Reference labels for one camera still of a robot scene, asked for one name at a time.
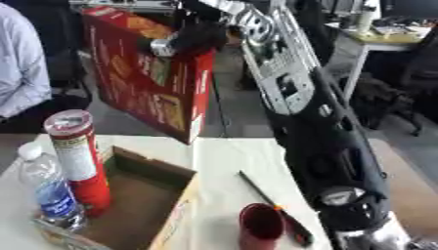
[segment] screwdriver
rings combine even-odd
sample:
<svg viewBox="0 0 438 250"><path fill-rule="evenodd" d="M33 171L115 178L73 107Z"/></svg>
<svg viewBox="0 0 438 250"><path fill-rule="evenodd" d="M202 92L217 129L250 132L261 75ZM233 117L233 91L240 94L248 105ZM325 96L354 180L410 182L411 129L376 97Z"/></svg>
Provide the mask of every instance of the screwdriver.
<svg viewBox="0 0 438 250"><path fill-rule="evenodd" d="M274 206L276 210L278 210L283 218L285 219L286 228L288 232L291 234L292 238L295 242L297 242L302 247L310 246L313 241L312 233L304 228L301 223L299 223L295 218L290 216L284 209L280 208L276 205L276 203L268 197L242 170L239 171L239 175L241 178L249 184L268 204Z"/></svg>

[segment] robotic arm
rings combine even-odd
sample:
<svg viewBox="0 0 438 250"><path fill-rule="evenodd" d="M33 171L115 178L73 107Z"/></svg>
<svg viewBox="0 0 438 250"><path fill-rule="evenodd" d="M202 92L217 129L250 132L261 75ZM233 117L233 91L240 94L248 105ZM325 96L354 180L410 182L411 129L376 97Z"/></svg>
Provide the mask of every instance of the robotic arm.
<svg viewBox="0 0 438 250"><path fill-rule="evenodd" d="M196 5L188 1L189 9ZM188 25L167 39L140 41L139 48L170 57L223 44L224 28L237 26L275 138L285 148L285 162L319 213L333 249L420 249L391 212L386 175L290 10L278 6L263 15L243 2L200 1L225 18ZM194 41L193 34L200 33L206 35Z"/></svg>

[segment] cardboard box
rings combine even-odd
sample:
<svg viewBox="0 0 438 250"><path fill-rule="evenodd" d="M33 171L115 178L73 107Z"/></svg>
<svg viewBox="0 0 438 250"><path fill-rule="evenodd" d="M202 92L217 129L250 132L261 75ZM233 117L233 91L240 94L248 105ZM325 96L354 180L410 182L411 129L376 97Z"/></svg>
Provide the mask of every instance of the cardboard box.
<svg viewBox="0 0 438 250"><path fill-rule="evenodd" d="M112 204L76 233L34 223L50 242L66 249L171 249L172 236L191 218L197 174L114 147L105 154Z"/></svg>
<svg viewBox="0 0 438 250"><path fill-rule="evenodd" d="M138 52L138 39L166 38L172 30L112 7L84 11L101 99L157 130L191 143L208 103L213 51L157 58Z"/></svg>

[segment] white tablecloth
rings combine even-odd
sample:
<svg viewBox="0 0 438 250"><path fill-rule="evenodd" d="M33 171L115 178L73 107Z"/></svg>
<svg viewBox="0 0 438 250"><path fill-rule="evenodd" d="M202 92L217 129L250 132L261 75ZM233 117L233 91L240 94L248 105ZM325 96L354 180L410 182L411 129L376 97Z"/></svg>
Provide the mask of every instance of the white tablecloth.
<svg viewBox="0 0 438 250"><path fill-rule="evenodd" d="M37 138L54 152L49 138ZM283 150L271 139L197 139L185 146L172 139L101 136L101 151L116 145L199 172L199 195L192 219L179 227L171 249L239 249L238 214L247 204L263 202L237 172L242 169L316 238L309 249L329 250L329 241L284 164ZM18 181L14 163L0 177L0 242L2 249L58 249L47 243L28 220L35 208ZM283 236L277 249L300 249Z"/></svg>

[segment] red canister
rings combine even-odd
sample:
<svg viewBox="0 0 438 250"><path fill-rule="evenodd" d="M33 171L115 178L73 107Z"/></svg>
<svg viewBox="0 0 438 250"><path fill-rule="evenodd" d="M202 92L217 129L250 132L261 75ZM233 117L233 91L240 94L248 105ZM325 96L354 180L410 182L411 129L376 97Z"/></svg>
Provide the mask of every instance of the red canister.
<svg viewBox="0 0 438 250"><path fill-rule="evenodd" d="M110 206L104 166L98 155L93 117L85 110L56 113L44 122L76 199L88 216L98 216Z"/></svg>

